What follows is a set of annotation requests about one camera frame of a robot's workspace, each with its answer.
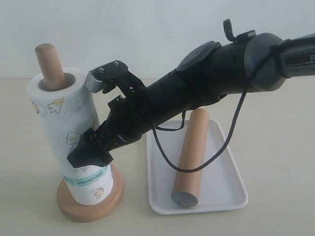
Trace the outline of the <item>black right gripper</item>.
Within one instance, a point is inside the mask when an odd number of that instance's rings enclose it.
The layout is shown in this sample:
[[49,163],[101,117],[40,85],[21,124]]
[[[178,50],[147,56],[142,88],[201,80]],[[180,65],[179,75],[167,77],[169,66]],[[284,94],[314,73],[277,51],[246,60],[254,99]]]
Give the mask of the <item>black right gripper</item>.
[[118,87],[125,96],[108,102],[110,112],[98,132],[89,128],[81,135],[67,156],[72,167],[106,167],[113,161],[108,150],[135,143],[152,128],[149,111],[153,106],[149,101],[153,85],[127,72],[128,66],[115,60],[87,73],[86,88],[91,93],[108,93]]

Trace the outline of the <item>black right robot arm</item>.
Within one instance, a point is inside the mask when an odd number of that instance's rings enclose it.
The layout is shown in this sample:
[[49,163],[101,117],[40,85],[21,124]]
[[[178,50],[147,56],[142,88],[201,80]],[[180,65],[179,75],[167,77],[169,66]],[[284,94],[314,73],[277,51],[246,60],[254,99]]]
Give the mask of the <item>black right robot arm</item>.
[[108,103],[108,118],[87,129],[68,154],[74,168],[105,167],[110,151],[135,143],[148,131],[188,110],[215,104],[229,94],[275,91],[286,79],[315,73],[315,36],[283,40],[254,30],[234,36],[230,20],[223,22],[228,45],[208,41],[191,51],[165,76],[146,86],[119,61],[90,70],[86,88],[121,96]]

